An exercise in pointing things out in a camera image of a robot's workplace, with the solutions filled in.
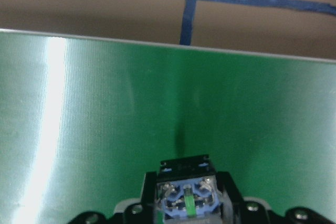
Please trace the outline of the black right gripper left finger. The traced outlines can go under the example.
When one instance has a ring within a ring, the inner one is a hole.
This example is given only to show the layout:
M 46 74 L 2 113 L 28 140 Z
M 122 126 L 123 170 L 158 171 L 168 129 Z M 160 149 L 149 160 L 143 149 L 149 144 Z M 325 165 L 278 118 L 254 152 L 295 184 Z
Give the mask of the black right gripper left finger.
M 144 176 L 144 182 L 141 193 L 140 205 L 142 211 L 140 212 L 141 224 L 154 224 L 157 222 L 156 213 L 156 172 L 147 172 Z

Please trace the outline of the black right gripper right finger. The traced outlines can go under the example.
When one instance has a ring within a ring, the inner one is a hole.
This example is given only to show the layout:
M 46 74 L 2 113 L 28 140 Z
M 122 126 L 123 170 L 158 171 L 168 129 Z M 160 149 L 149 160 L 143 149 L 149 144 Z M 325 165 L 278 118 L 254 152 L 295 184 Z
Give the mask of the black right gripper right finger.
M 229 172 L 217 172 L 217 188 L 222 193 L 223 223 L 241 223 L 243 198 Z

